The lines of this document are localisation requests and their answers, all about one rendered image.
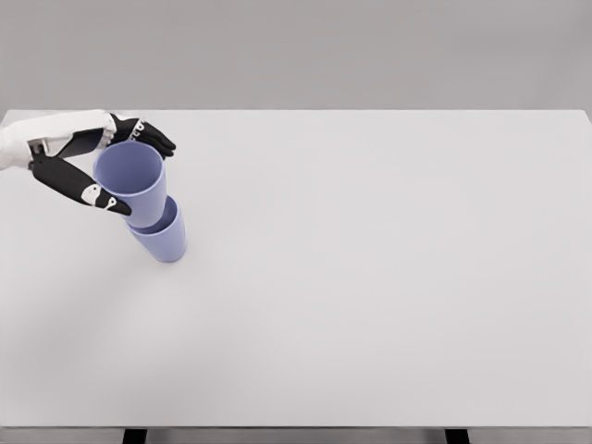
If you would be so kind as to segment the lavender plastic cup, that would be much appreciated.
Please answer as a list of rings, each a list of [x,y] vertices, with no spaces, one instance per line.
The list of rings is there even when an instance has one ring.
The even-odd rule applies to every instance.
[[[135,228],[148,228],[162,216],[167,199],[163,157],[142,142],[119,142],[98,155],[95,180],[131,210],[124,220]]]
[[[174,263],[181,259],[187,248],[187,234],[183,214],[177,201],[166,198],[161,218],[147,228],[127,225],[132,236],[157,261]]]

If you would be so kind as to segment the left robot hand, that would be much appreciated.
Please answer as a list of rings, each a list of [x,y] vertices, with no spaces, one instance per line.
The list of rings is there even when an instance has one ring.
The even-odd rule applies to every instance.
[[[154,147],[163,159],[173,156],[177,149],[146,120],[104,109],[33,117],[8,126],[14,151],[18,152],[18,163],[13,167],[30,171],[43,185],[74,202],[121,216],[129,216],[130,207],[67,159],[129,141]]]

